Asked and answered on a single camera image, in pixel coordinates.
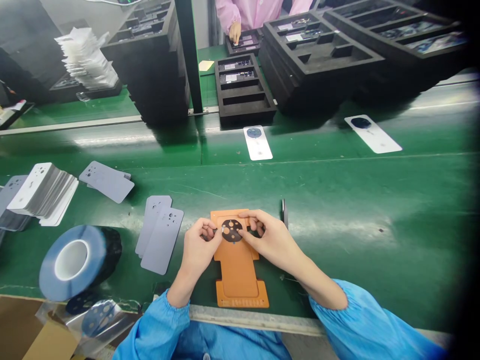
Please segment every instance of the person's right hand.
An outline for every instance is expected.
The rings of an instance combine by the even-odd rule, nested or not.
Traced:
[[[230,34],[229,34],[229,36],[230,36],[230,41],[231,41],[234,45],[238,45],[241,34],[242,34],[242,25],[241,25],[238,21],[235,21],[235,22],[230,26]]]
[[[293,274],[305,255],[285,224],[262,210],[249,210],[238,216],[250,218],[250,228],[261,236],[258,238],[248,231],[239,230],[245,241],[273,265]]]

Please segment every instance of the green workbench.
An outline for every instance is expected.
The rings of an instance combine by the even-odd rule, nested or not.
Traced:
[[[199,61],[212,56],[200,53]],[[204,106],[215,105],[213,76],[201,76]],[[129,101],[124,90],[86,104],[43,106],[16,126],[137,115]],[[449,332],[473,256],[468,235],[477,112],[474,82],[436,86],[390,107],[346,102],[328,119],[321,108],[308,119],[278,112],[265,127],[273,159],[255,162],[242,129],[222,130],[217,113],[192,116],[181,131],[152,130],[139,121],[0,136],[0,183],[40,162],[78,176],[93,160],[130,173],[135,183],[122,204],[81,183],[60,226],[41,227],[33,219],[25,231],[8,233],[0,248],[0,295],[41,299],[39,269],[52,243],[76,225],[110,226],[121,234],[123,253],[101,290],[126,311],[144,310],[155,287],[175,278],[183,234],[197,218],[241,208],[279,217],[285,198],[292,236],[329,276],[367,289],[415,328]],[[373,153],[343,120],[359,114],[368,114],[403,151]],[[165,276],[142,269],[135,254],[151,195],[170,195],[185,213]],[[290,275],[263,258],[255,269],[270,308],[249,314],[314,317]],[[216,308],[220,277],[212,261],[192,304]]]

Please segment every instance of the stack of white cards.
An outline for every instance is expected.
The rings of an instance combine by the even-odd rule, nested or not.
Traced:
[[[140,266],[160,275],[167,272],[184,218],[184,212],[171,205],[170,196],[155,195],[146,200],[143,227],[135,248]]]
[[[27,175],[12,176],[9,182],[0,189],[0,229],[7,231],[22,231],[30,221],[30,216],[19,215],[10,210],[7,206],[25,182]]]
[[[108,33],[99,41],[91,28],[74,27],[70,34],[55,39],[66,56],[62,61],[67,71],[88,90],[110,89],[119,80],[112,64],[100,51],[107,36]]]
[[[42,226],[58,226],[77,190],[79,181],[51,162],[36,164],[7,209],[40,219]]]
[[[89,188],[101,192],[106,197],[120,204],[133,189],[135,184],[130,181],[131,175],[92,161],[78,177]]]

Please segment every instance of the stack of gray cards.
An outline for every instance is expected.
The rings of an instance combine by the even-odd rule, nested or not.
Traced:
[[[167,273],[184,218],[183,211],[171,206],[170,196],[155,195],[146,200],[143,227],[135,248],[140,266],[160,275]]]
[[[6,185],[0,189],[0,237],[3,237],[3,230],[22,231],[27,226],[30,216],[19,215],[7,210],[8,205],[19,192],[20,187],[27,179],[27,175],[13,176]]]
[[[51,162],[36,164],[7,209],[40,219],[42,226],[58,226],[77,190],[79,181]]]
[[[80,181],[101,192],[106,197],[120,204],[135,184],[130,181],[131,175],[92,161],[78,177]]]

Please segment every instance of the blue sleeve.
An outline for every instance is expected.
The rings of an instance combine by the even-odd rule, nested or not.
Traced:
[[[325,326],[331,346],[341,359],[442,359],[446,351],[405,321],[383,309],[366,290],[334,280],[345,292],[348,307],[332,310],[310,297]]]
[[[175,308],[167,300],[167,291],[150,304],[117,347],[114,360],[171,359],[180,333],[189,327],[190,303]]]

